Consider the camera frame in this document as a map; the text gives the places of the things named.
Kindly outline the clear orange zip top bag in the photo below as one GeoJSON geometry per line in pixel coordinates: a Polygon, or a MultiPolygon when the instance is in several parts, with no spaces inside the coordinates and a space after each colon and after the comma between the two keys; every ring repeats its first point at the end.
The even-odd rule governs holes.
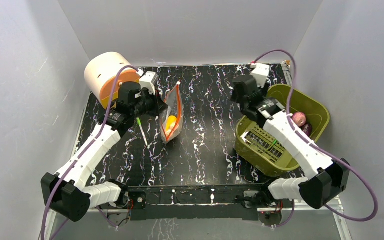
{"type": "Polygon", "coordinates": [[[180,85],[181,82],[177,81],[173,89],[166,95],[164,103],[167,105],[167,109],[159,117],[160,136],[164,144],[178,137],[183,128],[184,105],[181,98],[180,85]]]}

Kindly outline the yellow toy lemon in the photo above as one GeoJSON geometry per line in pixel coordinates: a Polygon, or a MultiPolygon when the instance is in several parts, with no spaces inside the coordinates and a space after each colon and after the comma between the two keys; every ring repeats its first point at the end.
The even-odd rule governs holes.
{"type": "Polygon", "coordinates": [[[176,122],[177,122],[177,117],[175,115],[170,115],[166,121],[165,131],[167,133],[173,131],[176,126],[176,122]]]}

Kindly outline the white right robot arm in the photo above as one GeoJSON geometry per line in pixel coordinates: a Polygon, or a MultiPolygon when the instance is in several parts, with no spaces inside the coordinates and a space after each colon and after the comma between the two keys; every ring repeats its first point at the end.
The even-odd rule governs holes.
{"type": "Polygon", "coordinates": [[[300,200],[318,210],[346,189],[349,163],[318,149],[293,122],[290,100],[269,94],[270,88],[258,86],[257,78],[250,74],[235,78],[232,85],[231,100],[239,104],[245,119],[277,140],[305,174],[301,178],[278,178],[266,185],[261,194],[266,206],[275,207],[281,200],[300,200]]]}

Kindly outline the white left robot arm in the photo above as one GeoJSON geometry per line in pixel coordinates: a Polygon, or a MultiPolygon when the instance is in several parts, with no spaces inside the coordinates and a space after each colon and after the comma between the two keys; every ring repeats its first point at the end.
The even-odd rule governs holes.
{"type": "Polygon", "coordinates": [[[143,115],[159,116],[167,109],[154,83],[122,83],[118,98],[106,110],[102,122],[79,151],[56,173],[46,173],[40,183],[45,203],[44,217],[53,210],[72,222],[81,220],[89,209],[110,204],[124,208],[129,203],[128,188],[109,180],[87,186],[87,181],[109,150],[134,126],[143,115]]]}

